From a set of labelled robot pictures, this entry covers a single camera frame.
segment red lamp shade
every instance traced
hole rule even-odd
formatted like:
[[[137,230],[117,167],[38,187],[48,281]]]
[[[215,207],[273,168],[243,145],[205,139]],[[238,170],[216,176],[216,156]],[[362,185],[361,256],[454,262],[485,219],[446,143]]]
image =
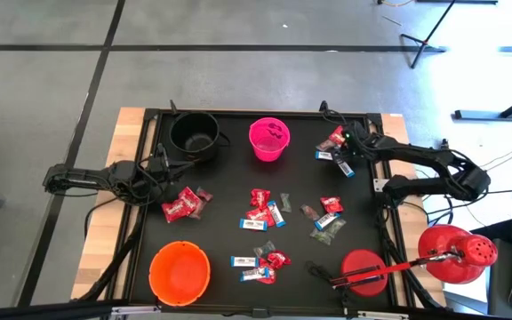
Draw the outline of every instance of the red lamp shade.
[[[421,257],[457,252],[459,259],[429,262],[426,270],[450,284],[467,284],[476,280],[497,260],[497,247],[484,236],[472,235],[464,229],[449,225],[427,228],[418,241]]]

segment black tray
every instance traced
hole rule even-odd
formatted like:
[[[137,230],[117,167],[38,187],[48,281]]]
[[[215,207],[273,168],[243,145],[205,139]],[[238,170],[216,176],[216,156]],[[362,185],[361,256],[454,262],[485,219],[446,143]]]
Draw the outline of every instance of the black tray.
[[[171,157],[177,152],[168,141],[169,127],[174,115],[162,112],[158,121],[157,138],[163,142]],[[331,162],[315,160],[316,144],[325,140],[335,124],[319,114],[262,113],[213,111],[221,130],[229,136],[230,147],[221,147],[218,156],[187,172],[180,188],[202,186],[214,194],[205,206],[201,220],[181,219],[167,224],[158,205],[146,212],[140,247],[129,292],[131,304],[151,305],[156,301],[149,288],[149,264],[166,244],[186,240],[198,244],[211,262],[211,282],[204,295],[184,308],[163,306],[164,312],[244,312],[263,307],[275,314],[341,315],[340,295],[328,283],[313,277],[304,268],[307,260],[321,264],[338,275],[346,254],[354,249],[369,249],[383,256],[380,233],[375,225],[376,205],[372,191],[373,168],[364,161],[354,164],[356,175],[346,178]],[[274,116],[286,123],[292,136],[289,147],[274,163],[262,163],[248,141],[251,123],[263,116]],[[367,125],[365,116],[346,116]],[[272,227],[268,232],[252,232],[238,227],[241,218],[251,210],[250,191],[264,188],[272,191],[272,199],[280,203],[280,192],[290,194],[292,213],[283,212],[286,225]],[[342,218],[347,224],[337,234],[331,246],[309,236],[313,222],[301,212],[300,205],[308,204],[323,213],[320,196],[341,196],[345,207]],[[242,270],[230,267],[230,256],[252,256],[252,248],[271,240],[279,250],[292,259],[291,266],[278,271],[275,284],[239,281]],[[358,308],[389,307],[394,285],[376,297],[354,295],[351,303]]]

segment red lamp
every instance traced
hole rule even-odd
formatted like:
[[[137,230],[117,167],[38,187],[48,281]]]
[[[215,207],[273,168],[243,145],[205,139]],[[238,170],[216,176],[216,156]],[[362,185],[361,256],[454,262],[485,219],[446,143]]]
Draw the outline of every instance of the red lamp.
[[[497,247],[484,236],[464,229],[437,225],[426,229],[418,241],[420,258],[386,267],[382,259],[368,250],[350,252],[341,264],[342,276],[332,280],[333,288],[345,285],[362,296],[381,293],[389,273],[426,265],[426,270],[441,281],[467,284],[476,280],[497,260]]]

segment black pot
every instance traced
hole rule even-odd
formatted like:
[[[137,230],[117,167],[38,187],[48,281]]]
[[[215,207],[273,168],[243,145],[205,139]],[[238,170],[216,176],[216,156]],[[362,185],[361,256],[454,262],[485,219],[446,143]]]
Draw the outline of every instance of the black pot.
[[[203,162],[214,158],[219,150],[217,139],[223,137],[219,123],[209,113],[187,112],[178,116],[169,130],[171,144],[188,161]]]

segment wooden board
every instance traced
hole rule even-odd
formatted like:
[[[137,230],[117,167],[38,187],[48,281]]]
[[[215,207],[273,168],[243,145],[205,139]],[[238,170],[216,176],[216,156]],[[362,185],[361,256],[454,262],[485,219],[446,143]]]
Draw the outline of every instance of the wooden board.
[[[144,108],[120,109],[116,128],[114,130],[114,136],[108,152],[106,166],[119,160],[133,160],[140,137],[140,128],[143,122],[144,112]],[[401,115],[382,115],[382,125],[385,134],[396,138],[400,142],[408,142],[404,119]],[[149,154],[151,139],[153,139],[154,134],[153,131],[154,125],[152,122],[148,128],[144,157]],[[390,170],[393,174],[402,174],[409,178],[416,178],[416,171],[412,164],[400,161],[391,161]],[[96,203],[103,202],[111,197],[112,195],[109,193],[100,192]],[[422,205],[421,199],[416,196],[408,197],[407,201]],[[117,234],[122,222],[123,208],[124,204],[119,201],[115,201],[99,208],[92,215],[88,237],[86,237],[86,242],[84,243],[82,257],[80,259],[75,284],[71,294],[72,298],[80,297],[86,293],[112,260],[116,246]],[[136,212],[136,208],[133,208],[131,223],[128,226],[129,229],[133,226]],[[398,208],[398,212],[402,222],[407,258],[408,260],[416,259],[418,258],[418,238],[427,228],[426,217],[419,209],[408,205],[400,206]],[[389,231],[391,231],[391,236],[393,236],[392,228],[389,228]],[[125,261],[118,272],[114,294],[115,298],[121,298],[126,270],[127,263]],[[442,283],[422,268],[416,267],[413,271],[419,278],[422,285],[430,292],[432,297],[434,297],[434,299],[440,304],[445,305]],[[396,275],[395,279],[398,302],[400,305],[405,306],[402,278],[399,275]]]

